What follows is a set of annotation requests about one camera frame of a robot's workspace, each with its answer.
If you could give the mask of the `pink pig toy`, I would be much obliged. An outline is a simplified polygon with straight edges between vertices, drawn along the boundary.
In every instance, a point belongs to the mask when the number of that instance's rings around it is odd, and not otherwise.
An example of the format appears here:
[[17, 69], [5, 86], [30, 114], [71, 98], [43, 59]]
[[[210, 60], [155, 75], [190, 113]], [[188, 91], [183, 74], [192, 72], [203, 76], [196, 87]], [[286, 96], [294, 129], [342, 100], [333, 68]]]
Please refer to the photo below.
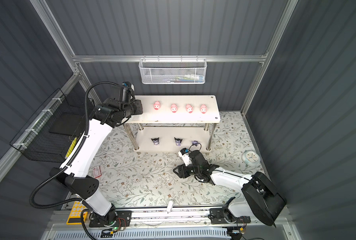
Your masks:
[[178, 111], [178, 106], [176, 104], [171, 105], [171, 112], [176, 113]]
[[187, 105], [186, 105], [186, 111], [187, 111], [188, 113], [191, 114], [191, 113], [193, 112], [193, 109], [194, 109], [194, 108], [193, 108], [192, 105], [190, 105], [190, 104], [187, 104]]
[[205, 114], [208, 111], [208, 107], [206, 105], [201, 105], [200, 111], [202, 114]]
[[161, 103], [159, 101], [154, 102], [154, 109], [159, 110], [161, 108]]

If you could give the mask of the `black purple figurine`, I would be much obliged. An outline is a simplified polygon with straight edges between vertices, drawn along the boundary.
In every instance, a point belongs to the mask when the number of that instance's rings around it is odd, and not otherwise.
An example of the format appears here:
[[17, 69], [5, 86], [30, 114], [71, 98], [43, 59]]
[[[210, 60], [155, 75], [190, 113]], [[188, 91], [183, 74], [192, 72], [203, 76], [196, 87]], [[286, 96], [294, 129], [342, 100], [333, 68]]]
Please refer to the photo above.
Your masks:
[[175, 144], [176, 144], [176, 146], [181, 146], [182, 145], [182, 142], [183, 142], [183, 139], [180, 139], [180, 138], [174, 138], [174, 140], [175, 140]]
[[155, 146], [158, 146], [160, 144], [160, 138], [151, 138], [151, 140]]

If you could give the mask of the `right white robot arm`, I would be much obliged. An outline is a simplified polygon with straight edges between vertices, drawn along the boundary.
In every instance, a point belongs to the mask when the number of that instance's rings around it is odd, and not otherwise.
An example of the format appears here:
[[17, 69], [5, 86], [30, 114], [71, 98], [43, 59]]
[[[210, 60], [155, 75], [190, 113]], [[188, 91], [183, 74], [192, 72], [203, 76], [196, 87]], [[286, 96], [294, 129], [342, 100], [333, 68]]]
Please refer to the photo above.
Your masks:
[[210, 219], [221, 218], [226, 223], [245, 223], [245, 218], [255, 216], [267, 226], [274, 226], [275, 220], [287, 204], [277, 187], [261, 172], [244, 175], [231, 172], [214, 164], [209, 164], [199, 150], [183, 148], [178, 153], [183, 164], [173, 172], [181, 179], [193, 176], [198, 182], [223, 186], [241, 193], [245, 201], [230, 198]]

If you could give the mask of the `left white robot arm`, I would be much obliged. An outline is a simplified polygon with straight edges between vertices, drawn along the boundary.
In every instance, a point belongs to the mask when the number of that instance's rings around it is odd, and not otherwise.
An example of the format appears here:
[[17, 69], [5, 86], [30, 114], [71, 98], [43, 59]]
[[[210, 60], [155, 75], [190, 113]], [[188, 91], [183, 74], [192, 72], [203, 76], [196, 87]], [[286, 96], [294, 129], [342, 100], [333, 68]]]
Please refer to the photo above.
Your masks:
[[99, 181], [88, 175], [90, 165], [101, 144], [113, 128], [123, 125], [133, 115], [141, 115], [143, 107], [135, 98], [134, 86], [124, 82], [112, 85], [111, 98], [88, 111], [89, 122], [72, 154], [59, 168], [53, 168], [51, 177], [65, 186], [105, 225], [116, 219], [116, 210], [99, 190]]

